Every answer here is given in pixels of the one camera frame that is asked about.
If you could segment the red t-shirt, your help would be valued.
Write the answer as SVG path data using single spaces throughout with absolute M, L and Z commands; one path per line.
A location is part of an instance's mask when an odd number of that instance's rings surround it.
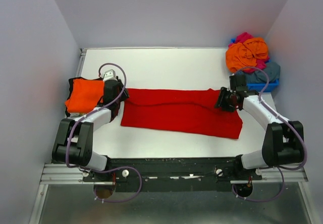
M 237 112 L 215 107 L 219 90 L 134 89 L 125 101 L 121 126 L 238 139 Z

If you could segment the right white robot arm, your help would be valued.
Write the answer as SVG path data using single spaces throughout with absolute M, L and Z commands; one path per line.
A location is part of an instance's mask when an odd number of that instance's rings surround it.
M 262 148 L 258 151 L 236 156 L 232 167 L 233 176 L 246 178 L 252 169 L 282 167 L 287 164 L 300 164 L 299 167 L 284 169 L 297 170 L 307 160 L 304 145 L 303 125 L 291 121 L 269 106 L 262 92 L 249 90 L 244 75 L 231 75 L 230 88 L 222 87 L 215 108 L 234 112 L 244 110 L 265 130 Z

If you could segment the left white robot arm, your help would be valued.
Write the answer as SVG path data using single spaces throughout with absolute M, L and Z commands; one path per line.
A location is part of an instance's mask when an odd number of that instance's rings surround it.
M 129 97 L 122 80 L 69 79 L 69 96 L 65 102 L 67 117 L 61 120 L 52 149 L 52 158 L 68 167 L 94 170 L 107 181 L 112 175 L 109 158 L 93 150 L 94 131 L 112 122 L 121 102 Z

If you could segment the blue plastic bin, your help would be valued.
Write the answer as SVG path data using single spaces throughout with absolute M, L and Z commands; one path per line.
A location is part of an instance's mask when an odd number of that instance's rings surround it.
M 264 83 L 247 83 L 248 89 L 249 90 L 256 90 L 258 92 L 260 92 L 263 87 L 265 86 L 265 82 Z M 279 86 L 279 79 L 276 79 L 273 82 L 270 82 L 267 86 L 267 88 L 265 89 L 264 92 L 272 92 L 275 88 L 277 88 Z

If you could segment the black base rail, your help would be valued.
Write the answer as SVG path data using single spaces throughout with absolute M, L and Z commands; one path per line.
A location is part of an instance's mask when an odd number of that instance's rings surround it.
M 234 157 L 203 158 L 113 158 L 107 162 L 112 173 L 91 171 L 84 182 L 110 185 L 117 192 L 229 192 L 231 185 L 261 181 L 255 169 L 243 170 Z

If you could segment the aluminium frame rail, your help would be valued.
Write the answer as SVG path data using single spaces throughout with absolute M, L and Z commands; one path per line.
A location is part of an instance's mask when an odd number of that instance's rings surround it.
M 88 164 L 93 153 L 93 123 L 75 124 L 63 119 L 52 149 L 52 160 L 45 164 L 41 185 L 82 184 L 90 176 Z

